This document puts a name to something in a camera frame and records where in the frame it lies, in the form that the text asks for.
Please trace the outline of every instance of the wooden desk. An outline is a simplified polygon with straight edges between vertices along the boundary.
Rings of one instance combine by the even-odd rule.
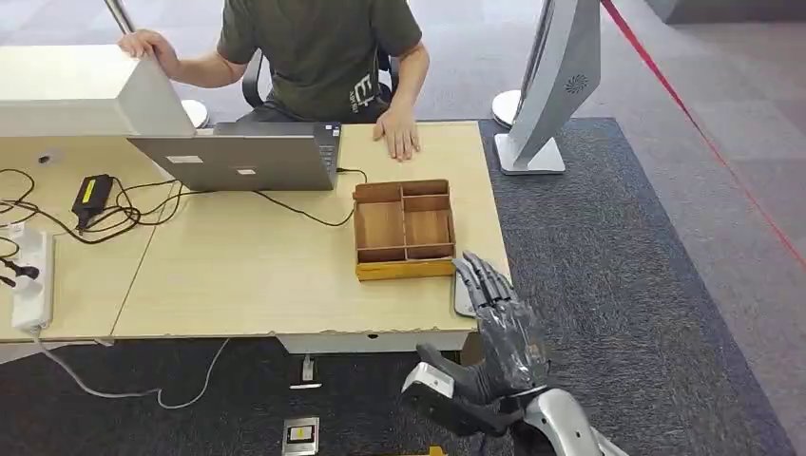
[[[509,271],[475,122],[423,123],[423,152],[392,161],[371,125],[342,129],[339,165],[370,181],[447,179],[457,247]],[[335,192],[275,193],[320,218],[350,212],[360,175]],[[453,279],[355,278],[353,224],[322,226],[249,193],[187,199],[158,227],[115,337],[276,335],[289,352],[411,351],[418,341],[459,350],[475,321],[455,314]]]
[[[50,161],[40,164],[39,159],[45,155],[51,157]],[[0,163],[0,168],[29,173],[36,181],[36,189],[27,200],[68,226],[75,223],[70,209],[86,176],[106,173],[124,185],[164,181],[154,164],[123,138],[0,138]],[[22,176],[0,174],[0,198],[16,199],[27,187],[28,181]],[[168,192],[168,186],[164,186],[136,190],[131,196],[136,206],[150,209],[164,200]],[[0,224],[28,213],[17,209],[0,215]],[[42,216],[28,224],[52,234],[63,233]],[[108,337],[153,231],[138,227],[99,245],[84,245],[67,235],[57,236],[53,322],[43,331],[43,338]],[[5,233],[5,229],[0,229],[0,234]],[[8,248],[3,243],[0,252],[5,253]],[[11,302],[9,288],[0,287],[0,340],[28,340],[10,326]]]

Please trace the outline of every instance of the man's left hand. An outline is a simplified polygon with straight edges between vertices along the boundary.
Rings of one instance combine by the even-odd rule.
[[[376,141],[386,138],[389,156],[399,162],[410,160],[415,151],[420,151],[417,123],[414,121],[412,109],[407,106],[391,105],[389,110],[378,118],[373,138]]]

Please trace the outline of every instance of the white cable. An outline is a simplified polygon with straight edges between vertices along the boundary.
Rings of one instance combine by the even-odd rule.
[[[157,404],[159,404],[160,407],[162,407],[163,409],[169,409],[169,410],[184,409],[185,407],[192,406],[193,404],[196,403],[196,401],[198,401],[199,399],[202,398],[202,396],[204,396],[204,392],[207,391],[207,385],[210,383],[210,375],[213,373],[213,368],[216,366],[216,361],[219,360],[219,356],[221,355],[221,352],[224,350],[224,347],[226,347],[227,343],[229,343],[229,337],[227,337],[226,339],[224,339],[224,342],[219,347],[219,350],[216,351],[216,355],[213,356],[213,360],[210,362],[210,367],[207,368],[207,375],[204,378],[204,386],[201,388],[201,391],[199,392],[199,394],[197,394],[196,397],[191,399],[189,402],[185,402],[184,404],[178,404],[176,406],[170,406],[170,405],[167,405],[167,404],[163,403],[163,389],[162,388],[149,389],[147,391],[142,391],[142,392],[111,393],[111,392],[97,391],[95,389],[92,389],[92,388],[88,387],[84,383],[84,381],[81,379],[81,377],[79,377],[78,374],[75,373],[75,371],[70,366],[68,366],[67,363],[62,358],[60,358],[55,353],[50,351],[47,347],[45,347],[45,344],[42,343],[42,339],[39,338],[39,333],[38,332],[32,332],[30,335],[31,335],[31,337],[33,337],[33,341],[36,343],[36,345],[42,351],[42,354],[44,356],[47,356],[48,358],[52,359],[53,361],[56,362],[56,364],[61,366],[62,369],[65,370],[65,372],[67,372],[71,377],[73,377],[73,380],[75,380],[76,384],[82,390],[84,390],[86,393],[91,394],[93,396],[104,397],[106,399],[123,399],[123,398],[126,398],[126,397],[144,397],[144,396],[148,396],[150,394],[157,394]]]

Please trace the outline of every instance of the wire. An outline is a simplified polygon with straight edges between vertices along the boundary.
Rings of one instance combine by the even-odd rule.
[[[151,394],[157,394],[157,404],[159,404],[160,407],[162,407],[163,409],[169,409],[169,410],[184,409],[185,407],[192,406],[193,404],[196,404],[196,402],[199,401],[199,399],[201,399],[202,396],[204,396],[204,393],[207,391],[207,386],[210,384],[210,376],[213,373],[213,368],[216,366],[216,361],[219,360],[219,356],[221,356],[221,352],[223,352],[224,347],[226,347],[226,345],[230,341],[229,337],[224,339],[223,343],[219,347],[219,350],[216,351],[216,355],[213,356],[213,360],[210,361],[210,366],[207,368],[207,375],[204,377],[204,386],[201,388],[201,391],[199,391],[199,394],[197,394],[196,397],[194,397],[190,401],[185,402],[183,404],[169,405],[169,404],[166,404],[165,402],[163,402],[163,389],[162,388],[148,389],[148,390],[141,391],[141,392],[102,392],[102,391],[98,391],[96,389],[92,389],[92,388],[88,387],[86,385],[86,383],[84,383],[84,381],[81,379],[81,377],[78,376],[78,374],[67,364],[67,362],[65,362],[64,359],[62,359],[60,356],[56,355],[56,353],[53,353],[47,347],[45,347],[45,344],[42,343],[42,339],[39,338],[39,332],[31,332],[30,335],[33,338],[34,343],[36,343],[37,347],[39,347],[39,350],[42,351],[42,354],[44,356],[47,356],[51,360],[53,360],[59,366],[61,366],[62,369],[64,369],[65,372],[67,372],[67,374],[69,374],[69,376],[73,377],[73,380],[75,380],[76,385],[78,385],[79,388],[84,390],[84,392],[86,392],[87,394],[91,394],[91,395],[97,396],[97,397],[103,397],[105,399],[125,399],[125,398],[128,398],[128,397],[146,397],[146,396],[149,396]]]
[[[361,176],[364,177],[364,183],[370,181],[370,178],[367,177],[367,173],[363,172],[360,169],[350,169],[350,168],[336,168],[337,173],[359,173]]]
[[[113,179],[121,187],[121,192],[115,198],[115,201],[116,201],[115,205],[105,208],[104,211],[105,212],[108,211],[108,212],[106,212],[106,214],[102,215],[100,218],[97,218],[97,219],[93,220],[92,223],[89,224],[89,226],[87,227],[87,229],[84,232],[85,233],[93,233],[93,234],[104,233],[104,232],[107,232],[107,231],[114,230],[114,229],[126,224],[127,222],[130,222],[130,223],[127,224],[127,226],[125,226],[121,230],[118,230],[118,231],[116,231],[116,232],[114,232],[114,233],[112,233],[110,235],[100,237],[100,238],[97,238],[97,239],[86,239],[86,238],[82,237],[81,233],[78,233],[78,234],[75,233],[74,230],[72,230],[69,227],[67,227],[66,223],[64,223],[63,221],[59,220],[58,218],[56,218],[52,214],[40,209],[39,206],[37,206],[36,204],[34,204],[32,202],[19,200],[19,199],[18,200],[8,200],[8,199],[6,199],[6,200],[0,200],[0,205],[8,206],[8,208],[18,207],[18,208],[22,208],[22,209],[31,211],[31,215],[29,215],[26,219],[30,219],[31,217],[33,217],[35,215],[42,215],[45,218],[47,218],[50,221],[52,221],[53,223],[57,224],[59,227],[61,227],[65,231],[65,234],[70,235],[72,238],[78,240],[79,242],[81,242],[83,244],[86,244],[86,245],[96,245],[96,244],[101,244],[103,242],[111,240],[113,238],[116,238],[116,237],[118,237],[118,236],[120,236],[120,235],[122,235],[124,233],[127,233],[128,231],[131,231],[132,229],[134,229],[137,226],[159,226],[159,225],[162,225],[164,223],[167,223],[171,219],[173,219],[174,216],[176,216],[177,212],[179,211],[179,206],[180,206],[180,204],[182,202],[182,197],[188,196],[188,195],[199,195],[199,194],[204,194],[204,193],[212,193],[212,192],[209,192],[209,191],[183,192],[182,191],[182,186],[180,186],[180,191],[179,191],[178,194],[173,195],[171,197],[168,197],[167,199],[165,199],[162,202],[160,202],[159,204],[157,204],[153,209],[143,212],[140,209],[134,207],[134,205],[131,202],[131,198],[128,195],[129,191],[131,191],[133,189],[136,189],[136,188],[144,188],[144,187],[153,187],[153,186],[166,185],[166,184],[169,184],[169,183],[174,183],[176,181],[175,180],[166,180],[166,181],[162,181],[162,182],[146,183],[146,184],[135,185],[133,187],[126,188],[126,187],[123,186],[123,184],[120,182],[120,180],[118,180],[117,178],[113,178]],[[125,203],[127,204],[127,206],[121,206],[119,204],[121,195],[123,195],[125,197]],[[170,215],[168,215],[167,218],[159,219],[157,221],[142,221],[143,216],[148,216],[148,215],[152,215],[152,214],[160,212],[166,206],[166,204],[168,204],[171,200],[176,200],[176,204],[173,206],[172,211],[171,211]],[[97,226],[101,222],[103,222],[103,221],[105,221],[105,220],[107,220],[107,219],[111,218],[112,216],[114,216],[116,214],[119,214],[119,213],[123,213],[125,215],[124,220],[122,220],[122,221],[120,221],[120,222],[118,222],[118,223],[116,223],[114,225],[107,226],[106,228],[93,229],[93,227]]]
[[[24,201],[18,202],[18,203],[12,203],[12,202],[9,202],[9,201],[0,201],[0,204],[21,207],[23,209],[31,211],[34,214],[39,214],[41,216],[45,216],[45,218],[49,219],[53,223],[59,225],[60,228],[65,230],[66,234],[70,235],[71,238],[74,238],[74,239],[78,240],[79,242],[81,242],[83,244],[86,244],[86,245],[96,245],[96,244],[100,244],[102,242],[106,242],[108,240],[114,239],[114,238],[122,235],[123,233],[127,233],[127,232],[131,231],[133,228],[135,228],[138,225],[136,222],[133,222],[133,223],[129,224],[128,226],[126,226],[124,229],[122,229],[120,231],[117,231],[115,233],[112,233],[111,235],[100,237],[100,238],[97,238],[97,239],[84,239],[83,237],[81,237],[81,236],[77,235],[76,233],[74,233],[73,230],[70,229],[69,227],[67,227],[67,225],[64,222],[62,222],[61,220],[57,219],[56,217],[54,217],[53,215],[49,214],[48,212],[43,211],[36,204],[33,204],[31,202],[24,202]],[[135,211],[137,214],[140,213],[140,211],[137,211],[137,209],[134,209],[134,208],[131,208],[130,210]]]
[[[23,176],[26,179],[28,179],[28,182],[29,182],[28,189],[26,189],[26,191],[22,194],[22,196],[17,198],[14,201],[14,203],[23,202],[25,200],[25,198],[27,198],[31,193],[33,193],[33,189],[36,188],[36,182],[33,180],[33,178],[30,176],[30,174],[26,173],[25,171],[21,171],[19,169],[14,169],[14,168],[0,169],[0,174],[3,174],[3,173],[16,173],[16,174],[19,174],[20,176]],[[0,215],[6,214],[7,212],[10,212],[13,209],[14,209],[13,206],[9,206],[9,207],[7,207],[5,209],[0,209]],[[25,216],[23,218],[20,218],[18,220],[2,224],[2,225],[0,225],[0,228],[7,228],[7,227],[9,227],[11,225],[14,225],[14,224],[17,224],[17,223],[22,223],[24,221],[28,221],[28,220],[32,219],[34,216],[36,216],[36,214],[34,214],[34,213],[28,214],[27,216]]]
[[[20,253],[20,244],[14,242],[13,240],[11,240],[11,239],[9,239],[7,237],[3,237],[3,236],[0,236],[0,241],[6,242],[7,244],[11,244],[11,245],[14,246],[14,251],[13,252],[11,252],[10,254],[0,255],[0,259],[11,258],[11,257],[16,256],[18,253]]]
[[[11,280],[10,278],[8,278],[8,277],[6,277],[4,275],[0,275],[0,282],[5,283],[6,285],[8,285],[11,288],[16,288],[16,286],[17,286],[17,282]]]
[[[288,204],[286,204],[286,203],[284,203],[284,202],[282,202],[282,201],[278,201],[278,200],[276,200],[276,199],[274,199],[274,198],[272,198],[272,197],[270,197],[270,196],[268,196],[268,195],[266,195],[266,194],[263,194],[263,193],[261,193],[261,192],[256,191],[256,192],[252,192],[252,193],[254,193],[255,195],[258,195],[259,197],[264,197],[264,198],[266,198],[267,200],[272,201],[274,204],[276,204],[276,205],[278,205],[278,206],[280,206],[280,207],[284,207],[285,209],[288,209],[289,211],[291,211],[291,212],[293,212],[293,213],[295,213],[295,214],[300,214],[301,216],[305,216],[305,217],[307,217],[308,219],[311,219],[311,220],[313,220],[313,221],[316,221],[316,222],[318,222],[318,223],[321,223],[321,224],[323,224],[323,225],[325,225],[325,226],[332,226],[332,227],[334,227],[334,228],[337,228],[337,227],[339,227],[339,226],[342,226],[342,225],[344,225],[345,223],[347,223],[348,221],[350,221],[350,219],[353,217],[353,212],[355,212],[355,209],[354,209],[354,210],[350,211],[350,214],[348,214],[348,215],[347,215],[347,218],[345,218],[344,220],[340,221],[339,223],[332,223],[332,222],[330,222],[330,221],[325,221],[325,220],[322,220],[321,218],[316,218],[316,217],[314,217],[314,216],[312,216],[312,215],[308,214],[307,212],[305,212],[305,211],[303,211],[303,210],[300,210],[300,209],[297,209],[297,208],[291,207],[291,206],[289,206]]]
[[[359,173],[359,174],[361,174],[361,176],[364,177],[364,183],[367,183],[370,180],[367,177],[367,173],[363,172],[360,169],[336,168],[336,172],[337,173]],[[288,204],[286,204],[286,203],[284,203],[282,201],[279,201],[277,199],[274,199],[274,198],[266,195],[265,193],[262,193],[262,192],[259,192],[259,191],[255,191],[255,192],[252,192],[252,193],[254,193],[255,195],[258,195],[259,197],[266,198],[267,200],[272,201],[274,204],[276,204],[276,205],[278,205],[278,206],[280,206],[282,208],[288,209],[289,211],[291,211],[291,212],[293,212],[295,214],[300,214],[301,216],[307,217],[308,219],[311,219],[311,220],[313,220],[313,221],[315,221],[317,223],[321,223],[322,225],[325,225],[325,226],[332,226],[334,228],[338,228],[339,226],[343,226],[345,223],[347,223],[348,221],[350,221],[350,219],[353,218],[353,214],[355,213],[355,209],[353,209],[352,211],[350,211],[350,214],[348,214],[347,217],[344,220],[342,220],[342,221],[340,221],[338,223],[332,223],[330,221],[325,221],[325,220],[323,220],[321,218],[314,217],[314,216],[308,214],[307,212],[305,212],[305,211],[303,211],[301,209],[297,209],[296,207],[289,206]]]
[[[0,169],[0,174],[3,173],[17,173],[20,176],[24,176],[26,179],[28,179],[29,182],[28,189],[25,191],[25,193],[23,193],[23,195],[20,198],[17,199],[16,202],[20,202],[25,198],[27,198],[31,193],[33,193],[33,189],[36,188],[36,182],[33,180],[30,174],[26,173],[25,171],[20,171],[19,169],[13,169],[13,168]],[[6,214],[11,209],[13,208],[10,207],[8,209],[3,209],[2,211],[0,211],[0,214]]]

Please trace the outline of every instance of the yellow wooden base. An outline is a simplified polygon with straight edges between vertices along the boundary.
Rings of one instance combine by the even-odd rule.
[[[358,280],[383,280],[387,278],[419,278],[453,276],[456,272],[449,258],[427,261],[388,261],[359,263],[355,266]]]

